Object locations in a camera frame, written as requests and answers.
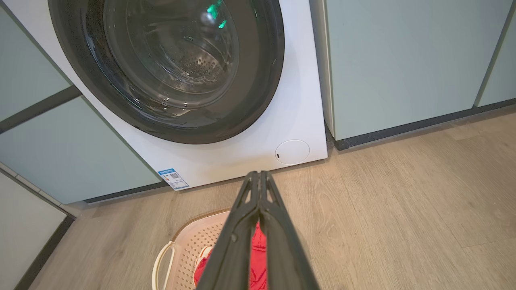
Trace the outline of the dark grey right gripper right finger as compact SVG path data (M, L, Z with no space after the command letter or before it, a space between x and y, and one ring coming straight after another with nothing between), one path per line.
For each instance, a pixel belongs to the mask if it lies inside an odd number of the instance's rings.
M269 290L319 290L278 187L267 171L260 173L260 228L267 238Z

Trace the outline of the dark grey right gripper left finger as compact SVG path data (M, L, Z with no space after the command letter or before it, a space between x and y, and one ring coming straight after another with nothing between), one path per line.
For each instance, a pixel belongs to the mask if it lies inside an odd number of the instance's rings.
M257 172L245 176L197 290L249 288L251 244L258 222L259 181Z

